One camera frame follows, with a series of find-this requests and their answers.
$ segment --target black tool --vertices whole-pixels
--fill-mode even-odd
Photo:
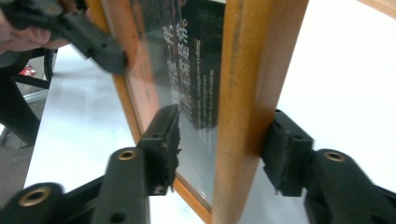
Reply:
[[[106,174],[66,194],[54,183],[33,185],[0,211],[1,224],[149,223],[148,196],[165,195],[178,166],[177,105],[160,109],[137,147],[114,152]]]
[[[122,47],[95,27],[83,11],[65,13],[56,0],[0,0],[0,8],[17,29],[29,26],[51,31],[51,39],[65,38],[103,69],[122,74],[127,60]]]
[[[312,149],[313,139],[281,111],[262,151],[264,171],[283,196],[300,197],[311,223],[396,223],[396,195],[375,186],[345,153]]]

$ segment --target black metal arm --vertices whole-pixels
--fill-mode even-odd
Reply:
[[[178,166],[178,108],[159,110],[137,147],[112,154],[106,174],[64,194],[55,183],[20,191],[2,224],[149,223],[148,196],[165,195]]]
[[[276,111],[262,151],[264,171],[283,196],[300,197],[311,223],[396,223],[396,195],[369,180],[348,155],[312,150],[313,139]]]
[[[56,0],[0,0],[0,8],[15,28],[35,26],[48,29],[51,39],[66,38],[108,72],[122,74],[126,67],[127,60],[121,46],[96,28],[82,10],[65,13]]]

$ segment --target wooden picture frame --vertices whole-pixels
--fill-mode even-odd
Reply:
[[[396,2],[393,0],[359,0],[363,4],[375,8],[386,15],[396,19]]]
[[[92,19],[125,47],[128,67],[113,76],[134,140],[159,109],[141,8],[130,0],[89,0]],[[205,223],[236,223],[256,172],[260,144],[303,21],[307,0],[227,1],[219,89],[219,131],[213,203],[183,176],[176,191]]]

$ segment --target black clamp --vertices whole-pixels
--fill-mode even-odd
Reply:
[[[345,153],[312,149],[313,139],[276,111],[262,151],[264,171],[283,196],[300,197],[311,223],[396,223],[396,195],[373,185]]]
[[[114,152],[106,174],[66,194],[55,183],[20,191],[0,211],[2,224],[149,223],[148,196],[165,195],[178,166],[177,105],[160,109],[137,147]]]
[[[82,10],[66,14],[56,0],[0,0],[0,8],[15,28],[22,30],[35,26],[48,29],[52,40],[67,39],[110,73],[122,74],[126,67],[122,47],[96,28]]]

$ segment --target framed sign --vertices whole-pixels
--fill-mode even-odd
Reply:
[[[160,107],[179,104],[175,189],[204,222],[235,223],[307,0],[88,3],[126,50],[128,67],[114,81],[134,140]]]

